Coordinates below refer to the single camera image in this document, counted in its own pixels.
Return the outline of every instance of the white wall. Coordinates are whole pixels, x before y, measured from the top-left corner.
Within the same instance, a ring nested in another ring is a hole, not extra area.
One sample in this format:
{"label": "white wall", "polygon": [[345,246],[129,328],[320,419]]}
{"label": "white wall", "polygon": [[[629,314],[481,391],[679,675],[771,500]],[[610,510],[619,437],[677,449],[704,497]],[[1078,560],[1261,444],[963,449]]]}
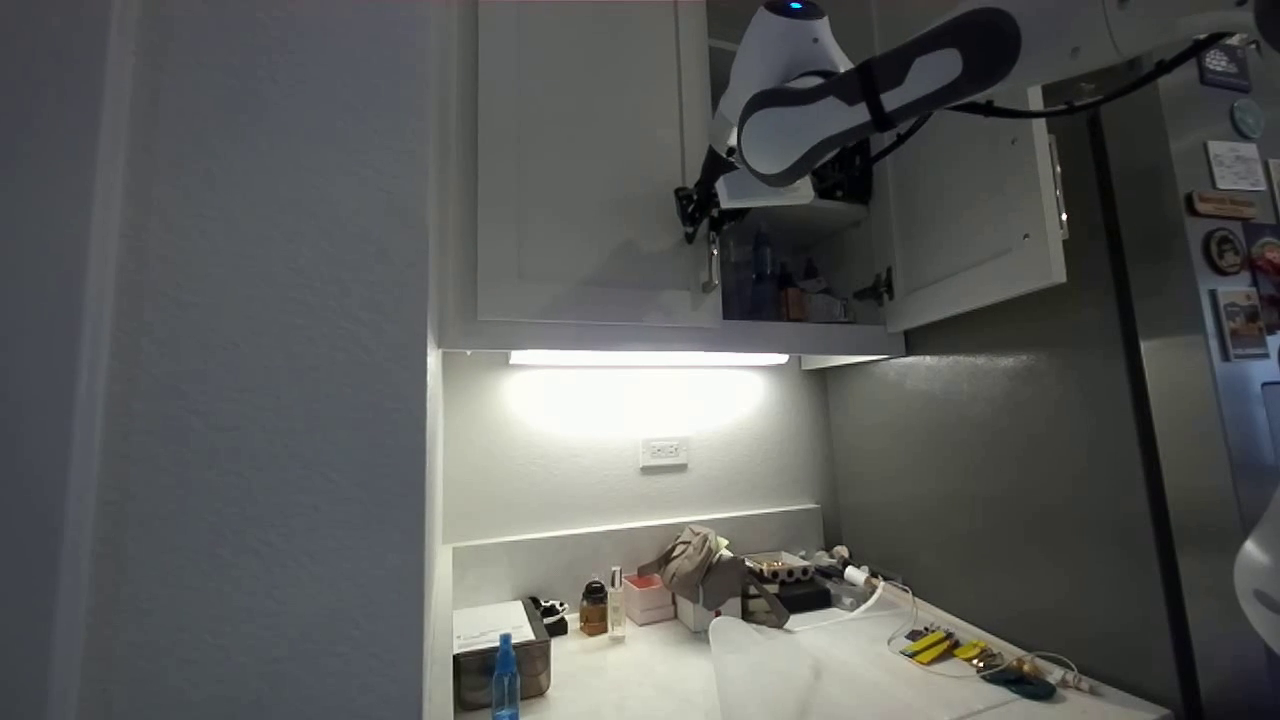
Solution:
{"label": "white wall", "polygon": [[109,4],[0,4],[0,717],[52,665]]}
{"label": "white wall", "polygon": [[139,0],[85,720],[417,720],[420,0]]}
{"label": "white wall", "polygon": [[[826,399],[798,369],[508,369],[445,357],[449,540],[816,505]],[[644,477],[644,437],[692,437],[690,471]]]}

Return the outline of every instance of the jar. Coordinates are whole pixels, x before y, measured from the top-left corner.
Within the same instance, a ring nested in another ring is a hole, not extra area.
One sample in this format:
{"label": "jar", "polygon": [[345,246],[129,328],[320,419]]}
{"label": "jar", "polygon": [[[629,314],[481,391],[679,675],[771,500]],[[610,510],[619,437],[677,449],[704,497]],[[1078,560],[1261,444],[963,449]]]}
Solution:
{"label": "jar", "polygon": [[610,590],[599,580],[591,580],[586,590],[586,606],[577,612],[586,636],[604,636],[610,631]]}

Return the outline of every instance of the wall outlet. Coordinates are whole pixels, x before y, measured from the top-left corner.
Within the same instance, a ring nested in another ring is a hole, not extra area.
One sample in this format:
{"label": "wall outlet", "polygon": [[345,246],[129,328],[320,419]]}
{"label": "wall outlet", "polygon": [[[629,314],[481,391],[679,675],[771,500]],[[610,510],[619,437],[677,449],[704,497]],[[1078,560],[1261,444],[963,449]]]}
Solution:
{"label": "wall outlet", "polygon": [[692,437],[644,437],[639,471],[677,471],[690,470]]}

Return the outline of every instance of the white cabinet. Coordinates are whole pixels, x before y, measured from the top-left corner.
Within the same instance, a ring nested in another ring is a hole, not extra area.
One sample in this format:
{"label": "white cabinet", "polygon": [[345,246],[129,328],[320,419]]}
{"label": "white cabinet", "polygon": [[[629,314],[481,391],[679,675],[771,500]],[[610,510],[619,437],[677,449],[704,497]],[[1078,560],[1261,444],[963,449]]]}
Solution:
{"label": "white cabinet", "polygon": [[[850,0],[834,17],[885,43],[929,7],[941,0]],[[894,265],[889,325],[728,325],[671,209],[709,150],[704,0],[454,0],[439,19],[457,24],[435,33],[454,48],[435,48],[449,107],[431,133],[454,349],[900,353],[900,328],[1063,279],[1044,129],[941,115],[885,166],[878,219],[834,235],[859,246],[839,279]]]}

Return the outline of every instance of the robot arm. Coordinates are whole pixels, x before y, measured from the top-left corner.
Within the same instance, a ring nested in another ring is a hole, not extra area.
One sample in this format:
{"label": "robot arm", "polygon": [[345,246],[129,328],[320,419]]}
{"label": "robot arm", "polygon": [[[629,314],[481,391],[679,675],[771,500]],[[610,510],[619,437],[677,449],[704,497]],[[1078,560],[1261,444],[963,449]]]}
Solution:
{"label": "robot arm", "polygon": [[816,0],[763,0],[718,104],[704,172],[677,192],[684,235],[732,209],[807,206],[811,175],[850,160],[839,151],[952,104],[1248,29],[1280,48],[1280,0],[963,0],[918,40],[850,66]]}

